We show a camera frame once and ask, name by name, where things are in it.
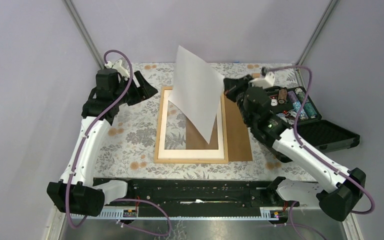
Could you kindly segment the white mat board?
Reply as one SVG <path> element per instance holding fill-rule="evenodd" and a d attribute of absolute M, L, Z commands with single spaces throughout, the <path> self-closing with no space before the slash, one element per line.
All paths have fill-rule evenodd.
<path fill-rule="evenodd" d="M 226 129 L 225 100 L 220 98 L 216 115 L 218 149 L 166 149 L 166 126 L 171 86 L 161 89 L 157 118 L 154 162 L 157 164 L 227 164 L 228 143 Z"/>

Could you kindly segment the wooden picture frame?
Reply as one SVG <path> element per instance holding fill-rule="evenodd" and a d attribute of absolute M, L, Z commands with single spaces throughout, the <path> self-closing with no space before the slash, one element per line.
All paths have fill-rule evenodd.
<path fill-rule="evenodd" d="M 164 86 L 161 89 L 159 112 L 157 118 L 156 141 L 154 162 L 156 164 L 227 164 L 228 141 L 227 124 L 225 113 L 224 97 L 220 98 L 219 107 L 214 120 L 211 138 L 209 142 L 202 137 L 194 124 L 185 119 L 185 147 L 169 147 L 168 137 L 173 133 L 169 131 L 169 117 L 174 116 L 174 104 L 169 102 L 171 86 Z"/>

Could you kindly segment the sunflower photo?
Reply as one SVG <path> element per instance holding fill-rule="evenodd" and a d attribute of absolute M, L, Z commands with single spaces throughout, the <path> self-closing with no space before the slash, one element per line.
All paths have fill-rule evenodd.
<path fill-rule="evenodd" d="M 223 80 L 224 76 L 209 63 L 178 46 L 168 100 L 185 114 L 207 143 L 219 109 Z"/>

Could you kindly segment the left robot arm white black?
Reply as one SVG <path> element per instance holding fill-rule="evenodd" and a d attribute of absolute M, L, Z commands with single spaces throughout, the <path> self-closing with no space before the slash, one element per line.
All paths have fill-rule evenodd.
<path fill-rule="evenodd" d="M 98 216 L 104 205 L 118 200 L 128 206 L 135 192 L 123 180 L 94 185 L 94 171 L 101 143 L 117 116 L 120 105 L 136 105 L 158 93 L 137 70 L 127 79 L 114 68 L 96 73 L 96 86 L 82 106 L 79 137 L 69 163 L 57 182 L 50 182 L 46 192 L 62 213 Z"/>

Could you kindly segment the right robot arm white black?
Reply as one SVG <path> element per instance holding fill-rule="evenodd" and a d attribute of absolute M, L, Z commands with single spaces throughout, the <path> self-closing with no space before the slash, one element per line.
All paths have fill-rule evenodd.
<path fill-rule="evenodd" d="M 292 125 L 271 110 L 271 98 L 262 87 L 252 86 L 251 75 L 225 78 L 224 95 L 236 103 L 242 120 L 263 146 L 297 163 L 316 182 L 277 177 L 267 191 L 267 201 L 279 206 L 284 201 L 319 206 L 330 218 L 344 221 L 365 191 L 366 174 L 331 160 L 302 136 Z"/>

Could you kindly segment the brown frame backing board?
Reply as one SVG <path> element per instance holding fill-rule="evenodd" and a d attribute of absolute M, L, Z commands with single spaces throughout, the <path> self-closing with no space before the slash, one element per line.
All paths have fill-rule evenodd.
<path fill-rule="evenodd" d="M 220 109 L 221 117 L 217 116 L 214 120 L 209 142 L 206 142 L 189 119 L 186 120 L 186 149 L 193 151 L 194 155 L 204 155 L 194 157 L 192 164 L 227 164 L 253 160 L 249 131 L 237 105 L 225 97 Z"/>

